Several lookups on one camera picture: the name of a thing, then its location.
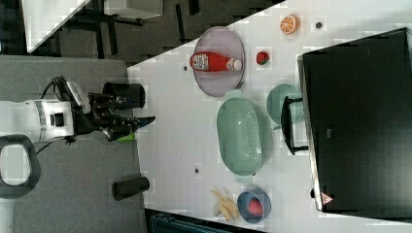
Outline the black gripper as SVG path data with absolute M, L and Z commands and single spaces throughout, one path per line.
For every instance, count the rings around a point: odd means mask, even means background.
M 118 109 L 139 108 L 140 103 L 133 99 L 102 93 L 90 93 L 87 97 L 90 112 L 83 116 L 76 116 L 77 135 L 102 131 L 107 140 L 112 142 L 155 121 L 154 116 L 123 117 L 114 114 L 114 110 Z

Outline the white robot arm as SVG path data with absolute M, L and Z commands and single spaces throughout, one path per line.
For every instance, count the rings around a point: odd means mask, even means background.
M 155 121 L 153 116 L 125 117 L 114 113 L 141 106 L 131 98 L 102 93 L 83 96 L 69 92 L 54 99 L 3 101 L 1 155 L 26 156 L 29 168 L 24 178 L 16 181 L 10 176 L 10 166 L 1 167 L 1 197 L 18 199 L 37 185 L 41 177 L 37 144 L 47 147 L 59 140 L 71 144 L 77 136 L 94 131 L 101 131 L 109 141 L 115 141 Z

